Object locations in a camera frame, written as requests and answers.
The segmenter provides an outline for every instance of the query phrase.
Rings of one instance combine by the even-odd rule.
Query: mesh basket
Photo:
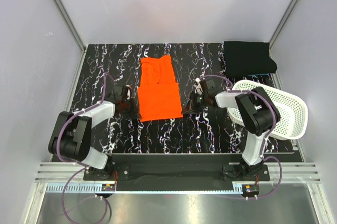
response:
[[[281,120],[270,136],[278,140],[302,137],[308,123],[308,108],[304,101],[295,95],[250,80],[238,81],[233,90],[251,90],[257,86],[264,88],[281,114]],[[238,109],[228,108],[228,114],[233,122],[244,126]]]

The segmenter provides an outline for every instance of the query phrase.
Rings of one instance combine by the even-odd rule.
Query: black and white marbled table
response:
[[[109,72],[121,85],[131,85],[137,94],[141,58],[172,57],[175,77],[184,107],[195,78],[225,72],[223,44],[100,44],[89,45],[72,102],[72,111],[96,103]],[[271,78],[249,79],[273,85]],[[221,80],[215,80],[224,86]],[[112,83],[107,79],[107,91]],[[238,153],[244,149],[246,130],[230,120],[226,109],[206,108],[198,115],[141,123],[121,116],[94,128],[92,146],[105,153]],[[289,140],[270,139],[267,152],[293,152]]]

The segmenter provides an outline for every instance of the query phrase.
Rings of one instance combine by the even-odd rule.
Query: orange cloth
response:
[[[138,88],[141,122],[182,118],[179,86],[170,55],[141,58],[142,77]]]

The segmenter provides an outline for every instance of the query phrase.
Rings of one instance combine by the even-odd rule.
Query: gray wall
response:
[[[62,0],[85,43],[269,41],[290,0]]]
[[[52,0],[0,2],[0,222],[17,224],[80,51]]]
[[[309,123],[301,139],[337,220],[337,0],[300,0],[275,45],[283,89],[304,99]]]

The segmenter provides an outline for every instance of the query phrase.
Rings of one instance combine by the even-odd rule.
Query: folded black garment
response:
[[[277,65],[269,57],[269,43],[224,42],[226,77],[275,73]]]

